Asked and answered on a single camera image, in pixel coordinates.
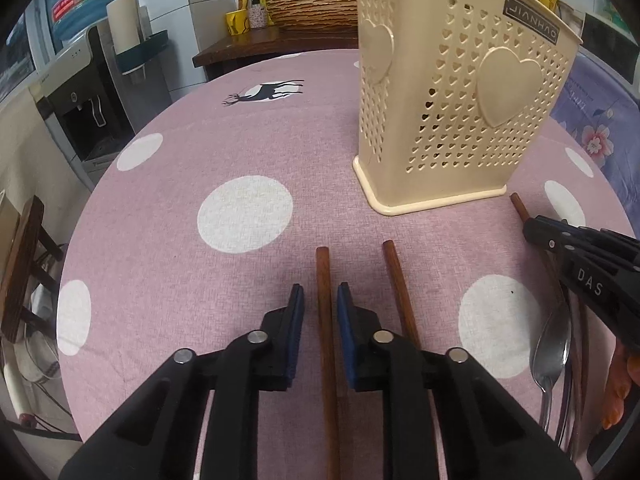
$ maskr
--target blue gripper pad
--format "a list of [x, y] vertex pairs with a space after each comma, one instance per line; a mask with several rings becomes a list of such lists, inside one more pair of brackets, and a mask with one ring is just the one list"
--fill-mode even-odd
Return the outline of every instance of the blue gripper pad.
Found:
[[291, 386], [296, 376], [298, 366], [298, 349], [300, 348], [300, 334], [302, 332], [302, 319], [305, 315], [305, 291], [300, 285], [295, 285], [291, 291], [287, 308], [292, 309], [287, 335], [287, 368], [286, 377]]
[[356, 342], [353, 336], [349, 309], [353, 303], [351, 293], [347, 283], [341, 283], [338, 287], [338, 325], [340, 325], [340, 339], [342, 340], [342, 358], [344, 360], [344, 371], [347, 375], [349, 387], [355, 388], [356, 381]]

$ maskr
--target beige plastic caddy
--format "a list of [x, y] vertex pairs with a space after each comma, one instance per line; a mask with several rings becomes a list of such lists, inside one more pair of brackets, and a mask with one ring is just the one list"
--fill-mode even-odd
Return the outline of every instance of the beige plastic caddy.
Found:
[[358, 0], [360, 133], [373, 209], [498, 196], [580, 38], [537, 0]]

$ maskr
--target metal screw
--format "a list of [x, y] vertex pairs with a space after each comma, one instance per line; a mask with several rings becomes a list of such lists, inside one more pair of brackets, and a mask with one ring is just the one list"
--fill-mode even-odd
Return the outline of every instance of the metal screw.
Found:
[[378, 343], [391, 343], [394, 340], [394, 335], [389, 330], [378, 330], [373, 339]]
[[178, 364], [183, 365], [191, 361], [192, 357], [193, 357], [193, 352], [191, 350], [189, 350], [188, 348], [180, 348], [174, 354], [174, 361], [177, 362]]
[[263, 330], [254, 330], [253, 332], [249, 332], [246, 338], [249, 340], [249, 343], [258, 344], [267, 341], [269, 336]]
[[449, 350], [449, 359], [456, 363], [463, 363], [469, 358], [469, 354], [463, 348], [452, 348]]

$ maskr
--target spoon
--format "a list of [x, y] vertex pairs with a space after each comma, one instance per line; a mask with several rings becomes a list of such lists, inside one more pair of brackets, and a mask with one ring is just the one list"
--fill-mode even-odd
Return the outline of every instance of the spoon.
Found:
[[545, 433], [549, 429], [553, 388], [566, 365], [570, 343], [571, 316], [566, 304], [560, 304], [546, 320], [531, 359], [531, 375], [542, 390], [539, 424]]

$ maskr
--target deer print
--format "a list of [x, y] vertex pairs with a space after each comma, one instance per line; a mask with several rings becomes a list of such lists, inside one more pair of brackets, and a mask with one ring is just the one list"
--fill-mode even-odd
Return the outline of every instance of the deer print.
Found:
[[245, 96], [240, 94], [231, 94], [223, 101], [222, 104], [225, 106], [230, 106], [239, 103], [240, 101], [268, 101], [278, 99], [279, 97], [283, 97], [285, 95], [302, 94], [302, 92], [299, 91], [278, 91], [278, 89], [288, 85], [297, 86], [300, 88], [301, 86], [303, 86], [303, 82], [303, 79], [294, 79], [291, 81], [281, 81], [279, 83], [262, 83], [260, 85], [260, 89], [254, 95]]

